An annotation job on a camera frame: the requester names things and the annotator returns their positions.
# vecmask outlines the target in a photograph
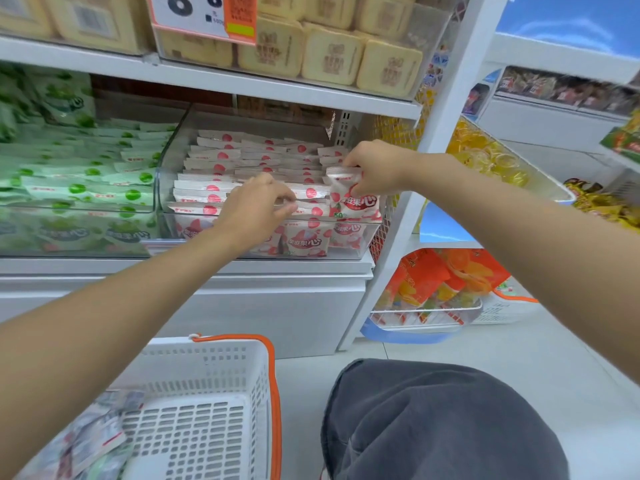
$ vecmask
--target basket bottom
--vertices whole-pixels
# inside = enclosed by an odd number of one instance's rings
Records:
[[[248,478],[251,401],[244,394],[150,399],[124,415],[133,444],[121,480]]]

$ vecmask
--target person's right hand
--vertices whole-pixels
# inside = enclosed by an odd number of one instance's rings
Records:
[[[351,190],[354,197],[391,195],[411,190],[412,172],[424,156],[377,139],[360,142],[342,164],[363,170],[362,181]]]

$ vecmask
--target barcode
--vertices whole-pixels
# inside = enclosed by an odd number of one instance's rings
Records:
[[[12,16],[31,17],[22,0],[0,0],[0,11]]]
[[[73,5],[78,28],[83,32],[95,33],[103,37],[115,38],[109,24],[110,15],[103,10]]]

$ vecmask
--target forearm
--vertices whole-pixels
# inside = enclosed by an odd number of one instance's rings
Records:
[[[637,234],[450,157],[425,155],[410,179],[558,320],[640,383]]]
[[[240,252],[213,228],[0,325],[0,478],[13,478]]]

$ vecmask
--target person's left hand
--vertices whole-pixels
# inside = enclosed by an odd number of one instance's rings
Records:
[[[285,204],[276,208],[277,200]],[[231,235],[241,253],[266,241],[298,208],[296,196],[267,172],[252,177],[229,193],[214,228]]]

